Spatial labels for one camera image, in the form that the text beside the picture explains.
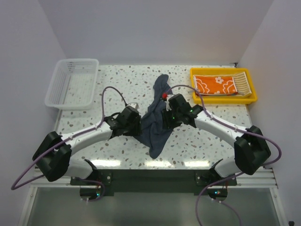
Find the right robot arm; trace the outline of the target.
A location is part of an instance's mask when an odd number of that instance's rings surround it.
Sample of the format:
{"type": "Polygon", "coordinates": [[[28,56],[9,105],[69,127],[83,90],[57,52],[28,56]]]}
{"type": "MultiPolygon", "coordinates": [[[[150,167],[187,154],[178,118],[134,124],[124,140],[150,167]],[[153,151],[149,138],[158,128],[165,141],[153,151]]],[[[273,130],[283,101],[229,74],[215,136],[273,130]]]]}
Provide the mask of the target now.
{"type": "Polygon", "coordinates": [[[181,94],[164,93],[166,103],[162,110],[163,128],[174,129],[182,124],[205,130],[228,143],[234,155],[221,159],[211,167],[210,181],[220,185],[226,177],[243,172],[253,175],[271,156],[271,151],[261,130],[252,126],[244,128],[215,117],[200,105],[191,106],[181,94]]]}

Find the yellow striped Doraemon towel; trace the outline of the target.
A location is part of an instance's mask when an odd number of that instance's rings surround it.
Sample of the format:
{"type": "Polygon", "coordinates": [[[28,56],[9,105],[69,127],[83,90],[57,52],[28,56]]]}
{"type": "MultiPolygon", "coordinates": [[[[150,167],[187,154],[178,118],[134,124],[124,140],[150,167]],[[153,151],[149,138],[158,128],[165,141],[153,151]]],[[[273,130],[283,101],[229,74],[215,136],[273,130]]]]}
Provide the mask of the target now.
{"type": "Polygon", "coordinates": [[[236,95],[244,97],[244,96],[249,96],[252,93],[245,72],[230,74],[230,75],[222,74],[221,76],[232,76],[234,78],[235,85],[238,90],[238,94],[236,94],[236,95]]]}

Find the dark grey towel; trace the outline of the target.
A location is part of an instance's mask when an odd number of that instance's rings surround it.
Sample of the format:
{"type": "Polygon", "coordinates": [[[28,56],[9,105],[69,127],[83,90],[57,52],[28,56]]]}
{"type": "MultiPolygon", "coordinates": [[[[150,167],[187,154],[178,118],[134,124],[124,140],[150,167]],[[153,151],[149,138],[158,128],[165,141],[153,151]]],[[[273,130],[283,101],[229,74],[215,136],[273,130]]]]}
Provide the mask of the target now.
{"type": "Polygon", "coordinates": [[[142,134],[136,139],[149,147],[149,156],[156,159],[162,152],[165,143],[173,132],[172,129],[163,129],[162,110],[166,103],[161,100],[163,93],[169,91],[167,74],[160,75],[154,85],[154,99],[149,105],[146,114],[141,119],[142,134]]]}

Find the orange white patterned cloth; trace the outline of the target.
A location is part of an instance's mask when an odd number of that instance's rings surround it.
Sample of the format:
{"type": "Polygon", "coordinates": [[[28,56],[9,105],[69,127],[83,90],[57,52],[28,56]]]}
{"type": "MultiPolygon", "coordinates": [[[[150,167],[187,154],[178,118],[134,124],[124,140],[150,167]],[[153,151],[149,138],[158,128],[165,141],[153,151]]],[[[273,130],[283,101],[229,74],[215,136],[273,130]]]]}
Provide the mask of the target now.
{"type": "Polygon", "coordinates": [[[229,96],[238,94],[232,76],[204,76],[193,75],[192,81],[195,89],[205,96],[229,96]]]}

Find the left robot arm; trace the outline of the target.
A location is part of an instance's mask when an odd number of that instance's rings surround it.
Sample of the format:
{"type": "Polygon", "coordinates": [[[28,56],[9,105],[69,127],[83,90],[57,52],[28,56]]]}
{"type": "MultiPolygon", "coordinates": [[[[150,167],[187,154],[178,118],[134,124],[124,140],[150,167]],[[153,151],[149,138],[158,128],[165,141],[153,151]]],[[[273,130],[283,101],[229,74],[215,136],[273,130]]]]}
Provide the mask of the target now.
{"type": "Polygon", "coordinates": [[[63,135],[55,131],[48,133],[32,160],[49,182],[69,176],[92,185],[100,180],[96,166],[90,160],[73,160],[71,156],[100,141],[119,136],[134,137],[141,132],[141,116],[128,105],[122,112],[104,117],[85,129],[63,135]]]}

